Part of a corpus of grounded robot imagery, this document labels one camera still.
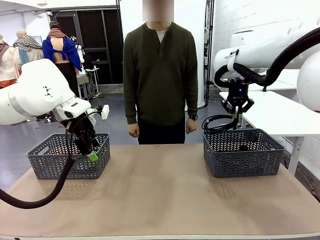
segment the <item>hand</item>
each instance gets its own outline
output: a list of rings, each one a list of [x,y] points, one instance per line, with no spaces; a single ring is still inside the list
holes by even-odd
[[[133,137],[133,138],[139,137],[140,132],[139,132],[138,123],[128,124],[126,129],[128,131],[128,134],[130,134],[131,137]]]
[[[195,130],[197,130],[197,121],[192,120],[191,118],[189,118],[186,121],[185,132],[186,132],[186,134],[190,134],[190,133],[194,132]]]

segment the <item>tan tabletop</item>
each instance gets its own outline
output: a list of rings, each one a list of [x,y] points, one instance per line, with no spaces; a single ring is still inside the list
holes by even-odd
[[[9,192],[36,201],[55,183],[29,170]],[[277,176],[218,179],[206,168],[202,144],[111,146],[100,179],[69,180],[38,209],[1,202],[0,235],[271,239],[320,235],[319,216],[320,204],[284,167]]]

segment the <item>patterned scarf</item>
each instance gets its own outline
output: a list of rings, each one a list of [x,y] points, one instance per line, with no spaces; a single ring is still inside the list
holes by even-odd
[[[2,56],[5,54],[5,52],[8,50],[9,46],[4,41],[0,43],[0,62],[2,59]]]
[[[68,38],[59,28],[52,28],[48,34],[48,37],[56,37],[56,38]]]
[[[14,47],[18,47],[19,49],[31,52],[31,48],[34,49],[42,49],[42,46],[29,35],[21,35],[13,44]]]

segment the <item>gray plastic basket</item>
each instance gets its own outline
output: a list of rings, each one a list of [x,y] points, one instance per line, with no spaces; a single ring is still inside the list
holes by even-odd
[[[75,160],[67,179],[90,180],[98,179],[110,159],[109,134],[96,135],[100,147],[94,149],[98,160],[92,162],[87,156],[82,156],[73,144],[72,158]],[[68,157],[66,135],[52,134],[27,153],[34,173],[39,180],[57,180]]]
[[[204,159],[215,178],[276,175],[285,148],[261,129],[204,132]]]

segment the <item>white curtain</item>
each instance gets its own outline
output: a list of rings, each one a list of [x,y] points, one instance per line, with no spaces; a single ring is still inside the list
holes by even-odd
[[[142,0],[122,0],[120,2],[123,37],[141,26]],[[204,39],[205,39],[206,0],[175,0],[174,22],[193,34],[198,58],[198,107],[204,101]]]

